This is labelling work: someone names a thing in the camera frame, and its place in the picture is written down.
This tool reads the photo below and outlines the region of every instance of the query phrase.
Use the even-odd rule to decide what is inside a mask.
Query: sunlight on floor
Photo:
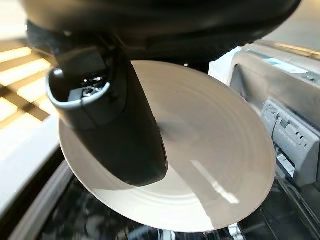
[[[41,58],[17,66],[20,58],[30,54],[27,46],[0,52],[0,65],[12,63],[10,69],[0,72],[4,93],[0,98],[0,162],[30,140],[43,119],[57,114],[46,96],[44,72],[51,64]]]

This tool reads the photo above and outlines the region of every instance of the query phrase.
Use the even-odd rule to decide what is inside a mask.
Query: ceramic plate
[[[267,197],[276,167],[257,113],[204,73],[156,61],[133,66],[161,131],[166,177],[143,187],[120,181],[60,122],[62,150],[74,174],[108,207],[154,228],[204,232],[250,215]]]

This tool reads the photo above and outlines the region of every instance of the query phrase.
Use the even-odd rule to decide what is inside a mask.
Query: white plate
[[[204,73],[155,61],[133,66],[160,127],[166,177],[143,187],[118,180],[60,122],[62,150],[74,174],[111,209],[159,229],[211,231],[250,215],[267,197],[276,167],[258,115]]]

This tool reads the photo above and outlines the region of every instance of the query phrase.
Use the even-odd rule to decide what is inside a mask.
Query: wooden floor
[[[50,65],[25,39],[0,41],[0,164],[57,114],[46,96]]]

